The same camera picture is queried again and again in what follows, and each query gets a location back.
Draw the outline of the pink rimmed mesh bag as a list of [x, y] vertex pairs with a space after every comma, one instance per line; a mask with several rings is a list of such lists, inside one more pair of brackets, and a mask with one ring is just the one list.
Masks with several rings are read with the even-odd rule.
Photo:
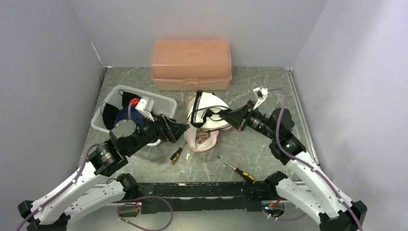
[[184, 138], [194, 152], [205, 152], [215, 146], [220, 131], [227, 131], [230, 128], [230, 125], [218, 128], [196, 128], [190, 125], [184, 133]]

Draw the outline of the beige lace bra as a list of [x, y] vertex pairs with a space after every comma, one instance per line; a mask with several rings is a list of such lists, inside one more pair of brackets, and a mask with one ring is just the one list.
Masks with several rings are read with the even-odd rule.
[[202, 130], [201, 128], [198, 128], [196, 130], [196, 135], [195, 135], [195, 143], [196, 144], [203, 144], [205, 141], [211, 138], [211, 132], [208, 130]]

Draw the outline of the white black trimmed bra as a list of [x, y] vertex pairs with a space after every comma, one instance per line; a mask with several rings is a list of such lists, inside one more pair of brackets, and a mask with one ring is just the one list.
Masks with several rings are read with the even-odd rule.
[[229, 106], [214, 93], [198, 91], [196, 97], [196, 107], [187, 121], [196, 128], [218, 128], [229, 125], [222, 120], [218, 112], [228, 110]]

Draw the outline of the white mesh laundry bag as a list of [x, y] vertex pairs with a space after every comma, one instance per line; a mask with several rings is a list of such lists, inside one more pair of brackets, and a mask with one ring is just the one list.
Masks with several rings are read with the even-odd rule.
[[194, 108], [196, 107], [196, 97], [197, 97], [197, 93], [194, 94], [190, 94], [187, 96], [186, 98], [186, 111], [187, 111], [187, 115], [190, 115]]

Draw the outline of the navy blue bra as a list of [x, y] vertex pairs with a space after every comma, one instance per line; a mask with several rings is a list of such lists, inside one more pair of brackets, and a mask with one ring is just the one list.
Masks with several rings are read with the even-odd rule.
[[[135, 108], [131, 108], [130, 117], [133, 122], [137, 125], [143, 126], [145, 123], [145, 117], [137, 111]], [[128, 117], [128, 108], [122, 108], [116, 115], [114, 120], [114, 126], [121, 120], [129, 119]]]

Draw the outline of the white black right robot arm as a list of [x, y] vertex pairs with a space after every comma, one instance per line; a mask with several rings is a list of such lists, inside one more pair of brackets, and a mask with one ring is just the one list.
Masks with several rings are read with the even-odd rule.
[[282, 197], [314, 219], [321, 231], [360, 231], [367, 213], [362, 201], [354, 201], [326, 176], [306, 147], [294, 136], [290, 111], [278, 108], [270, 117], [259, 112], [255, 102], [239, 109], [222, 110], [219, 117], [238, 131], [252, 128], [271, 139], [272, 155], [293, 171], [308, 190], [287, 175], [275, 172], [265, 179], [265, 193], [271, 200]]

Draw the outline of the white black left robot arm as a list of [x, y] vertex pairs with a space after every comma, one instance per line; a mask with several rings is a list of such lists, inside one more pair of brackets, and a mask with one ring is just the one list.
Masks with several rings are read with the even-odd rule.
[[155, 139], [175, 143], [190, 126], [164, 114], [152, 115], [140, 126], [132, 119], [120, 120], [110, 138], [87, 150], [80, 167], [54, 190], [35, 201], [23, 201], [18, 210], [29, 231], [65, 231], [69, 223], [109, 203], [132, 202], [139, 197], [139, 185], [130, 174], [121, 174], [99, 190], [92, 187], [108, 180], [128, 164], [131, 157]]

